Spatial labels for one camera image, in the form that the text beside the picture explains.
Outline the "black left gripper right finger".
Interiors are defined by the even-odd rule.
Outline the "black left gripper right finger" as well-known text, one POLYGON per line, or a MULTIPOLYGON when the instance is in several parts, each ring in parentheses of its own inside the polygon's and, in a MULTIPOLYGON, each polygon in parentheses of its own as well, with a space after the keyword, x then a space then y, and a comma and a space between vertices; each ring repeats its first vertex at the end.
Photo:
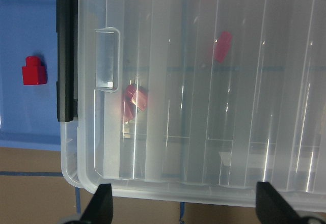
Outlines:
POLYGON ((257 182, 255 210, 260 223, 309 223, 309 219, 300 217, 269 182, 257 182))

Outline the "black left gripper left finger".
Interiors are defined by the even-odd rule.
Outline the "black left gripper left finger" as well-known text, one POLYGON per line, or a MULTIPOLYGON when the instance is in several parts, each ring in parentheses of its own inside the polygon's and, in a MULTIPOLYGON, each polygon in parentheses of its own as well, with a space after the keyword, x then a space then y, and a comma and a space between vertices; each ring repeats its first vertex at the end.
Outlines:
POLYGON ((112 186, 111 184, 100 184, 78 223, 111 224, 113 212, 112 186))

